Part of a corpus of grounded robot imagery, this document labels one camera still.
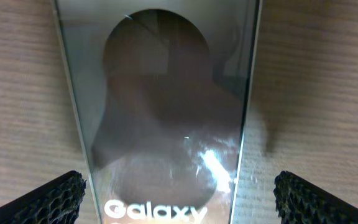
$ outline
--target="smartphone box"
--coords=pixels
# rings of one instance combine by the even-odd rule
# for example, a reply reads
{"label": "smartphone box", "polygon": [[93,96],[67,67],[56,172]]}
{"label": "smartphone box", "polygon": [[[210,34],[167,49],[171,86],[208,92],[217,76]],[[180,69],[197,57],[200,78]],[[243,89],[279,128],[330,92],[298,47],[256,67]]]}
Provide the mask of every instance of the smartphone box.
{"label": "smartphone box", "polygon": [[231,223],[260,1],[54,0],[101,223]]}

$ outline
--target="honeycomb texture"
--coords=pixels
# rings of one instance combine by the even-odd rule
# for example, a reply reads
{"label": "honeycomb texture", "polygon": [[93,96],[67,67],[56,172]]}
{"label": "honeycomb texture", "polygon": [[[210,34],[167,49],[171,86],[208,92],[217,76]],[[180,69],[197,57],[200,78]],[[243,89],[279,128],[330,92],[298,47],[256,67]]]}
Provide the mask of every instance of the honeycomb texture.
{"label": "honeycomb texture", "polygon": [[358,223],[358,209],[288,171],[275,179],[282,223]]}
{"label": "honeycomb texture", "polygon": [[86,182],[80,173],[71,171],[65,180],[53,185],[41,186],[31,192],[35,198],[23,203],[22,198],[8,204],[13,215],[7,216],[6,210],[0,211],[0,224],[71,224],[78,218],[80,203],[85,195]]}

